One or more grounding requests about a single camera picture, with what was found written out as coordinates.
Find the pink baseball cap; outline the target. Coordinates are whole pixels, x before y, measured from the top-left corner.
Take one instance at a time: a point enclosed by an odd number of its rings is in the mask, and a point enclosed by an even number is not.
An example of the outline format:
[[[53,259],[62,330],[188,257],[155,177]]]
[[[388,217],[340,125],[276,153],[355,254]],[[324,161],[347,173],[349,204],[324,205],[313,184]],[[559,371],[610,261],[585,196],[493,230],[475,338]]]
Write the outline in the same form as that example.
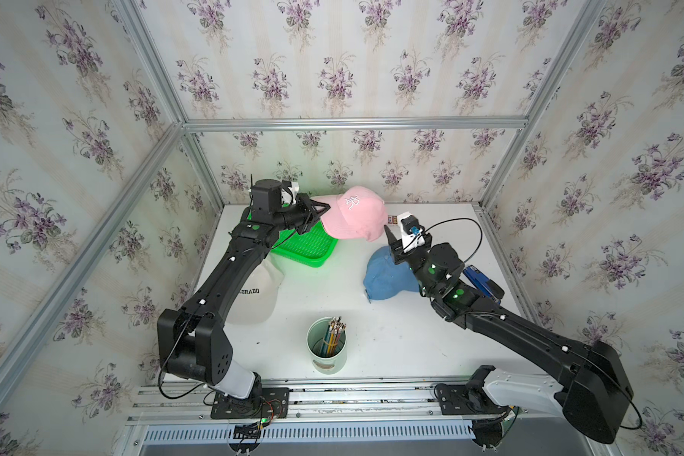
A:
[[[335,239],[376,241],[388,222],[385,201],[374,191],[355,186],[340,195],[314,197],[330,209],[321,216],[325,232]]]

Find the light blue baseball cap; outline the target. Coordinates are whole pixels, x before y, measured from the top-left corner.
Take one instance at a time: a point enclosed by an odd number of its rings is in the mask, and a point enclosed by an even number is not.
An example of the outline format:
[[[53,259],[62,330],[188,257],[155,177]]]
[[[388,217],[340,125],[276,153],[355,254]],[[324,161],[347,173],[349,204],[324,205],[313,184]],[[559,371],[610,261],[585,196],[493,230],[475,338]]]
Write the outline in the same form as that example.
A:
[[[389,246],[377,249],[370,256],[363,286],[368,301],[387,300],[402,292],[419,292],[419,284],[412,270],[406,263],[394,263]]]

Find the white baseball cap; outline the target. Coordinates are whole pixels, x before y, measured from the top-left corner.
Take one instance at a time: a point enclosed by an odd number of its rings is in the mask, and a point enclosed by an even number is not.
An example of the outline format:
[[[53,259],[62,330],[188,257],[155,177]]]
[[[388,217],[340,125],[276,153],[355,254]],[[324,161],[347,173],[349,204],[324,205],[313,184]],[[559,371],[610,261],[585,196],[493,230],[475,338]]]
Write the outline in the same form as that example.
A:
[[[268,320],[275,310],[284,274],[271,258],[266,258],[239,291],[226,322],[256,325]]]

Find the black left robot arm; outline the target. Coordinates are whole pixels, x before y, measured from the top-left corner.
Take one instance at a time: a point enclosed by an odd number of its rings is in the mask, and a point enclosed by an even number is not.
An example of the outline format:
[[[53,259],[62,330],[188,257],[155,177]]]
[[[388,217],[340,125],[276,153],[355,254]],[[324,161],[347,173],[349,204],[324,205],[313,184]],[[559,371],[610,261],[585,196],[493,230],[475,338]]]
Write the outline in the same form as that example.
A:
[[[227,316],[247,279],[279,244],[279,234],[308,233],[331,206],[288,180],[258,180],[250,196],[215,269],[179,309],[164,310],[157,321],[159,388],[172,374],[237,400],[260,397],[260,377],[233,359]]]

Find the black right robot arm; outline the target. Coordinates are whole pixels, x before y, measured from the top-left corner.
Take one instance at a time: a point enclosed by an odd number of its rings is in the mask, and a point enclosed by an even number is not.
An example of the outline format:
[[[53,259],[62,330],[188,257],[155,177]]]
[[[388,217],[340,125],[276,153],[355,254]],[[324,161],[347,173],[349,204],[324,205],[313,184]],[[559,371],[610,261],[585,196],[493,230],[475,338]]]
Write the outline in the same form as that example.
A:
[[[634,408],[634,390],[618,352],[602,341],[579,342],[560,336],[502,307],[461,275],[463,260],[449,243],[408,217],[396,236],[385,231],[393,261],[407,264],[420,295],[444,321],[494,340],[541,369],[513,374],[482,365],[464,385],[439,384],[442,413],[492,414],[503,421],[517,409],[564,418],[576,431],[610,445]]]

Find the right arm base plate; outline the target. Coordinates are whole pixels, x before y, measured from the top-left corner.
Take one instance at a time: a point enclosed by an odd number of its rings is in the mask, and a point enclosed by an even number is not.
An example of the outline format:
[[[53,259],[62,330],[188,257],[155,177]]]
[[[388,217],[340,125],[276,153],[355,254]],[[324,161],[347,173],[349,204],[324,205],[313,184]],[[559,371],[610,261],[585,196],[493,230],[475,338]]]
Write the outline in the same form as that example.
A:
[[[507,407],[494,404],[483,389],[470,388],[465,384],[438,383],[433,387],[433,393],[446,416],[499,416],[508,411]]]

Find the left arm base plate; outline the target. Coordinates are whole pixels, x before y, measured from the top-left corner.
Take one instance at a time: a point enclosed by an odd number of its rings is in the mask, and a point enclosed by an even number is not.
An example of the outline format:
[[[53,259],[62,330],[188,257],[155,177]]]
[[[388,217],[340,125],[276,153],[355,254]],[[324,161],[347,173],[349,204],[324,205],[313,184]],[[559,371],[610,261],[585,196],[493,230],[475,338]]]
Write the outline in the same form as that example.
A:
[[[251,395],[247,399],[217,393],[210,417],[214,420],[285,418],[290,404],[290,392],[288,388],[263,387],[260,394]]]

